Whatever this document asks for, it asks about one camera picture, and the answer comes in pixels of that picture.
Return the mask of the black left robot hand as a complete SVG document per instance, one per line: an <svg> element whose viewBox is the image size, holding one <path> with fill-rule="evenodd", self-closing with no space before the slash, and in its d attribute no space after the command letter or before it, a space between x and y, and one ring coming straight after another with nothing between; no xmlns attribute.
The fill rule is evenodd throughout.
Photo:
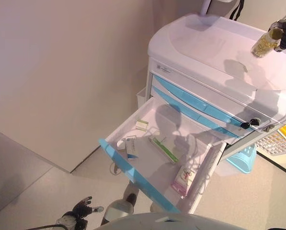
<svg viewBox="0 0 286 230"><path fill-rule="evenodd" d="M104 211L104 207L91 207L90 204L92 203L92 196L88 196L82 199L79 203L77 203L72 211L74 214L79 218L87 217L92 213L101 213Z"/></svg>

